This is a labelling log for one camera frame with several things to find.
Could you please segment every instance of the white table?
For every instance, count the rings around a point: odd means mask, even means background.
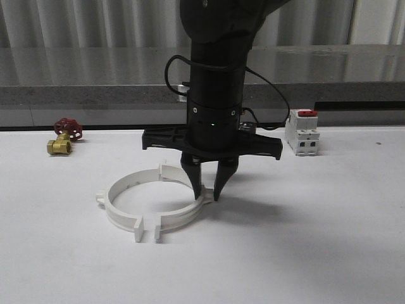
[[[242,156],[220,201],[161,244],[148,221],[135,243],[95,194],[178,165],[179,151],[143,151],[141,131],[85,131],[70,156],[49,156],[52,132],[0,133],[0,302],[405,303],[405,127],[320,132],[319,156],[286,144],[280,161]],[[206,186],[215,171],[203,165]],[[116,205],[150,214],[193,199],[139,187]]]

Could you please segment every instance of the white circuit breaker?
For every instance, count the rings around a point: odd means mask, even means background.
[[[318,112],[309,109],[290,110],[285,123],[285,140],[298,156],[318,154]]]

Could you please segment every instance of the brass valve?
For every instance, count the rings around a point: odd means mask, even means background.
[[[83,127],[74,119],[62,118],[54,124],[54,130],[58,137],[55,141],[48,141],[48,153],[69,155],[72,151],[72,141],[82,138]]]
[[[68,131],[63,131],[55,141],[48,141],[46,149],[50,155],[55,154],[70,154],[72,144],[70,142],[70,135]]]

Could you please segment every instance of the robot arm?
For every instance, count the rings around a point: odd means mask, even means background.
[[[186,61],[190,64],[187,125],[145,130],[142,142],[144,149],[155,146],[182,151],[182,168],[196,198],[201,192],[201,163],[218,162],[214,185],[217,200],[236,172],[240,155],[280,159],[281,140],[239,130],[239,118],[253,39],[266,16],[288,1],[180,1],[180,17],[192,40],[191,60]]]

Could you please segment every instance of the cable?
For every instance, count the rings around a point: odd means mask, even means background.
[[[238,61],[236,61],[235,63],[232,63],[231,65],[227,65],[227,66],[205,65],[202,63],[191,61],[182,55],[172,56],[167,61],[166,66],[165,66],[165,82],[166,82],[166,86],[169,88],[169,90],[171,90],[171,92],[174,92],[175,94],[181,95],[181,96],[187,96],[187,93],[179,92],[178,90],[173,88],[169,82],[169,68],[170,68],[171,63],[173,61],[175,61],[176,59],[183,61],[184,63],[188,64],[191,67],[198,67],[198,68],[202,68],[204,70],[215,71],[215,72],[231,71],[240,65],[240,63]]]
[[[281,98],[284,100],[285,105],[287,106],[287,115],[285,116],[284,120],[282,122],[280,122],[279,124],[277,124],[275,127],[264,127],[263,125],[260,124],[259,120],[257,119],[257,117],[255,116],[254,112],[252,109],[250,108],[243,108],[243,110],[248,111],[250,114],[252,114],[253,119],[256,121],[258,127],[264,129],[264,130],[268,130],[268,131],[273,131],[278,129],[279,127],[282,127],[284,125],[284,123],[287,121],[288,117],[290,116],[290,104],[287,101],[287,98],[285,98],[285,96],[283,95],[283,93],[281,93],[281,91],[274,85],[272,84],[269,80],[265,79],[262,75],[260,75],[259,73],[256,73],[254,70],[250,69],[249,67],[246,67],[245,69],[247,72],[249,72],[250,74],[253,74],[257,77],[259,77],[260,79],[264,80],[265,82],[267,82],[269,85],[272,86],[272,88],[274,88],[274,90],[276,90],[276,92],[281,96]]]

